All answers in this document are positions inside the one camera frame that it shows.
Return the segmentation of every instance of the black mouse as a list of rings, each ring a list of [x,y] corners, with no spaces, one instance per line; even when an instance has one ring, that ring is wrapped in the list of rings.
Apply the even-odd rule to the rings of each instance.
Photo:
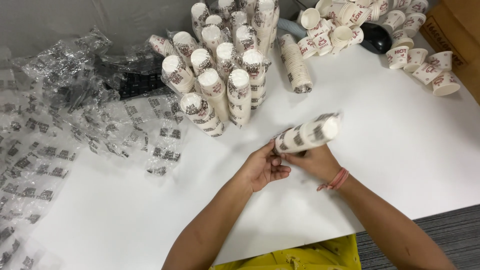
[[[385,54],[392,47],[392,38],[388,31],[381,25],[363,23],[363,41],[360,43],[365,49],[376,53]]]

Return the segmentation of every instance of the person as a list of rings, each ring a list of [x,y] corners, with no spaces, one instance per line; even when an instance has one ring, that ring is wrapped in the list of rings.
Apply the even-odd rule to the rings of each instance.
[[[212,201],[187,225],[173,244],[162,270],[360,270],[355,235],[280,250],[213,266],[228,233],[252,193],[269,182],[287,178],[298,166],[327,184],[345,169],[327,145],[303,157],[273,154],[274,141],[253,152]],[[440,247],[412,220],[344,173],[334,189],[343,197],[372,240],[399,270],[454,270]]]

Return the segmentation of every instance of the white table surface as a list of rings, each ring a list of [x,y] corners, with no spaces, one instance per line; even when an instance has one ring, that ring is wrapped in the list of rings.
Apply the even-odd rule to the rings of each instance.
[[[415,40],[432,51],[420,35]],[[384,55],[355,46],[308,59],[314,89],[299,95],[289,92],[274,53],[267,100],[247,127],[230,124],[210,138],[189,123],[181,163],[162,186],[145,179],[141,166],[84,150],[32,236],[65,269],[160,269],[183,228],[252,151],[287,127],[337,110],[345,117],[332,152],[409,218],[480,203],[480,107],[464,87],[435,97],[410,74],[386,68]],[[346,204],[317,185],[293,167],[289,178],[254,194],[216,263],[362,231]]]

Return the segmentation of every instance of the cardboard box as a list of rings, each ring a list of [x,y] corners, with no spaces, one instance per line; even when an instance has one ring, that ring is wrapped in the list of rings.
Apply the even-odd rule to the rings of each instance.
[[[452,71],[480,104],[480,0],[442,0],[420,32],[436,52],[453,52]]]

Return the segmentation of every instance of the gray carpet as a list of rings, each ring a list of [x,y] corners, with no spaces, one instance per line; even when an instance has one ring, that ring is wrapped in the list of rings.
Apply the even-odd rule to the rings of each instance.
[[[415,220],[458,270],[480,269],[480,205]],[[357,234],[362,270],[395,270],[366,232]]]

